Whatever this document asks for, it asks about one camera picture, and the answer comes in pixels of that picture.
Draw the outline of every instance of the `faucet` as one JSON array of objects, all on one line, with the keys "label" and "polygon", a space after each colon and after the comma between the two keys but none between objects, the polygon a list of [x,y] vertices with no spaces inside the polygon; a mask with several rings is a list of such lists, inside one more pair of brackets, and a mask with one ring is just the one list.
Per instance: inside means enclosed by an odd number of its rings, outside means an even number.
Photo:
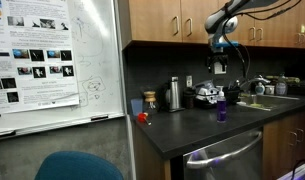
[{"label": "faucet", "polygon": [[261,82],[262,84],[268,84],[271,81],[268,79],[264,79],[261,75],[255,76],[252,79],[246,79],[244,80],[240,85],[240,89],[243,90],[245,93],[250,94],[250,85],[253,82]]}]

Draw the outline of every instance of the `kitchen counter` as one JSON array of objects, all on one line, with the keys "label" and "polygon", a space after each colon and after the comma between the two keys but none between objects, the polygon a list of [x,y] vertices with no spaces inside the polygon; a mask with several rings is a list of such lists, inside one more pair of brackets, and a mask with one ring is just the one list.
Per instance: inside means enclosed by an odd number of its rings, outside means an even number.
[{"label": "kitchen counter", "polygon": [[283,108],[264,111],[231,105],[225,123],[216,121],[216,109],[186,109],[152,116],[151,125],[135,121],[137,127],[163,160],[189,153],[305,109],[305,96]]}]

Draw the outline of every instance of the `teal chair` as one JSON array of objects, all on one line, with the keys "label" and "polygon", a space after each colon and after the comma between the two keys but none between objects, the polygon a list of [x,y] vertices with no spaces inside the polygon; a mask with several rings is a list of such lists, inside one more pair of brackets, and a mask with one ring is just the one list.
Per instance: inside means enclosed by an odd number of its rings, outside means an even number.
[{"label": "teal chair", "polygon": [[50,154],[41,164],[35,180],[123,180],[113,164],[98,156],[76,151]]}]

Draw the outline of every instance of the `stainless steel dishwasher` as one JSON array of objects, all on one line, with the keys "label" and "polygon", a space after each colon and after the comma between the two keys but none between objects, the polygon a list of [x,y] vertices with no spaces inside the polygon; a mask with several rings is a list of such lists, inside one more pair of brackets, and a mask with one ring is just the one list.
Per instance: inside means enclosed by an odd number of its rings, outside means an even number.
[{"label": "stainless steel dishwasher", "polygon": [[261,180],[262,146],[255,129],[185,154],[184,180]]}]

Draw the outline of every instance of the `sink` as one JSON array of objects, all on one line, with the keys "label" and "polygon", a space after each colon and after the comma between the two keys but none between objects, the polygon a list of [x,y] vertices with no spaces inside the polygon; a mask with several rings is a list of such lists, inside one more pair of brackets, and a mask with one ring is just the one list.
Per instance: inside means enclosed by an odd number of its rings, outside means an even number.
[{"label": "sink", "polygon": [[240,99],[241,102],[238,102],[238,105],[266,111],[286,107],[300,100],[294,97],[270,95],[250,95],[248,97],[240,97]]}]

